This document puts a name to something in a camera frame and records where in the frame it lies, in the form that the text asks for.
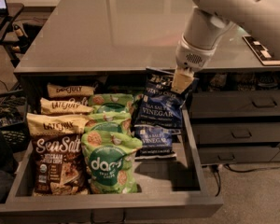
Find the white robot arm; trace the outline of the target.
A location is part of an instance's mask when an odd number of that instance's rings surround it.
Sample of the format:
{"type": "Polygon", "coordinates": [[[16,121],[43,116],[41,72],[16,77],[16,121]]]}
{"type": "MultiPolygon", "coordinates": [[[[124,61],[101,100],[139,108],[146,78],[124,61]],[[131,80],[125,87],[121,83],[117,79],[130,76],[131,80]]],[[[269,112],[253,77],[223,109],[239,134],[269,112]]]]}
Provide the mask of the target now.
{"type": "Polygon", "coordinates": [[[194,8],[175,50],[172,91],[181,93],[204,69],[233,25],[242,27],[280,60],[280,0],[192,0],[194,8]]]}

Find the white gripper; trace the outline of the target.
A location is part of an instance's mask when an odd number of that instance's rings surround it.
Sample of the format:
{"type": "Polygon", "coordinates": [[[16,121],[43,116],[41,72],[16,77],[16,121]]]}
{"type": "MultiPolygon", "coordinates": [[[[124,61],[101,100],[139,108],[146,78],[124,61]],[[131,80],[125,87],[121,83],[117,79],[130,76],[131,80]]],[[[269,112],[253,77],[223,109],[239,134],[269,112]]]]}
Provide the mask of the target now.
{"type": "Polygon", "coordinates": [[[205,46],[194,45],[182,35],[175,50],[178,67],[175,69],[172,91],[179,94],[185,91],[194,80],[193,72],[202,70],[210,62],[215,51],[214,43],[208,42],[205,46]]]}

